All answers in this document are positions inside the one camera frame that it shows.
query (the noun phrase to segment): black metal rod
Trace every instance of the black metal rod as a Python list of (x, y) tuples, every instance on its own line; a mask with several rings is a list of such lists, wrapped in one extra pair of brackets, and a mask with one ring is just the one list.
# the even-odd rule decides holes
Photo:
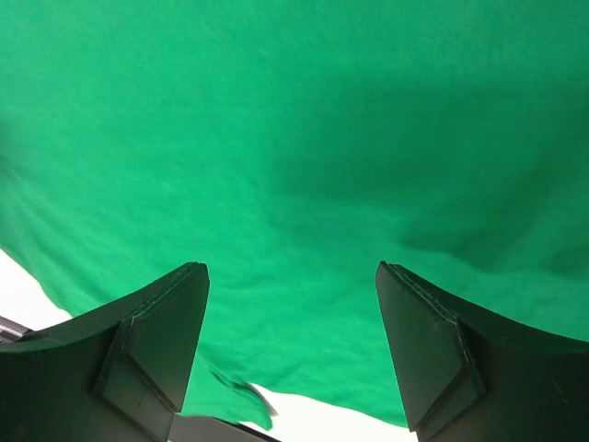
[(30, 329), (24, 325), (0, 316), (0, 343), (13, 343), (28, 332)]

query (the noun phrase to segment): wrinkled fabric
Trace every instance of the wrinkled fabric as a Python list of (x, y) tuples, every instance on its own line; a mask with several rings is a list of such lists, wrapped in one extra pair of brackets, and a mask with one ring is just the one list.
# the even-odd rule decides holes
[(79, 315), (211, 276), (184, 413), (405, 424), (381, 260), (589, 340), (589, 4), (0, 3), (0, 247)]

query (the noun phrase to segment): green screen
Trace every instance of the green screen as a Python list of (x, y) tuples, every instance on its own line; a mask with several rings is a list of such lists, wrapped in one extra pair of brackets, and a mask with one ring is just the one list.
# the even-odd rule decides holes
[(184, 413), (248, 382), (404, 425), (381, 260), (589, 339), (589, 4), (0, 3), (0, 247), (74, 315), (212, 286)]

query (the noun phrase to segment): black plastic jaw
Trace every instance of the black plastic jaw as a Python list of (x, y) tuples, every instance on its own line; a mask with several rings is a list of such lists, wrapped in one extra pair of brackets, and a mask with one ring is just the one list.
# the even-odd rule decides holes
[(190, 263), (101, 308), (0, 345), (0, 441), (167, 441), (207, 302)]
[(376, 288), (421, 442), (589, 440), (589, 343), (509, 320), (399, 265), (382, 262)]

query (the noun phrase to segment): curved black surface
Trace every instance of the curved black surface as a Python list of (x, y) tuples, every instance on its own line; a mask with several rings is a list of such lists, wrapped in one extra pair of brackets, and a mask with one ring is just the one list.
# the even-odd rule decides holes
[(589, 440), (589, 343), (509, 320), (399, 265), (382, 262), (376, 288), (421, 442)]
[(185, 264), (101, 308), (0, 345), (0, 442), (167, 441), (208, 288), (206, 267)]

